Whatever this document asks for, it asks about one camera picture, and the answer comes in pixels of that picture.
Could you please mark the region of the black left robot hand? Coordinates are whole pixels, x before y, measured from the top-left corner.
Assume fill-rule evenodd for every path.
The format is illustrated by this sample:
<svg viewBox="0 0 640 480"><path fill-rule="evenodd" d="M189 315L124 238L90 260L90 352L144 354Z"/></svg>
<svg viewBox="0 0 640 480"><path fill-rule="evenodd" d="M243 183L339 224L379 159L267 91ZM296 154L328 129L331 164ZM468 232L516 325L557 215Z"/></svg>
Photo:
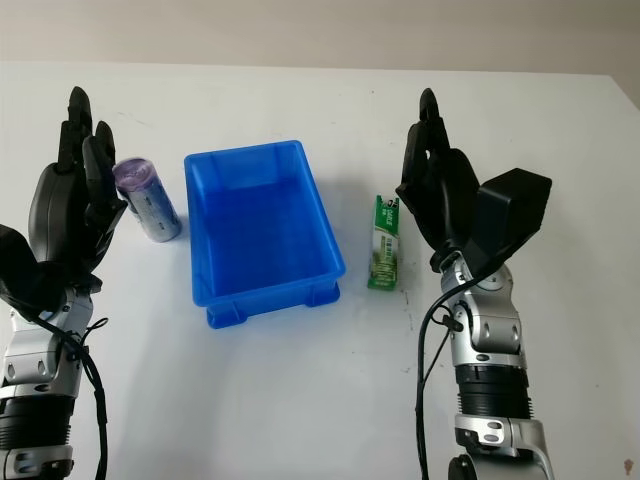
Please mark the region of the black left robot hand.
<svg viewBox="0 0 640 480"><path fill-rule="evenodd" d="M74 87L58 158L39 178L28 230L36 259L59 268L65 283L91 293L101 290L93 271L127 208L115 185L115 153L110 126L93 123L88 95Z"/></svg>

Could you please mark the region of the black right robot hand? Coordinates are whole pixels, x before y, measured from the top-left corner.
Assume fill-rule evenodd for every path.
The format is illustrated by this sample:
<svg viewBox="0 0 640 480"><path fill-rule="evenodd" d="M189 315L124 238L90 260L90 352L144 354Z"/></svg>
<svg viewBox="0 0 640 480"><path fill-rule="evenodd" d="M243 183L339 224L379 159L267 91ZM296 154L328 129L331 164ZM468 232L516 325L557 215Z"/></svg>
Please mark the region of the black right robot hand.
<svg viewBox="0 0 640 480"><path fill-rule="evenodd" d="M479 181L467 156L450 145L432 89L419 101L419 120L407 135L401 182L396 193L433 249L433 271L463 250L471 235Z"/></svg>

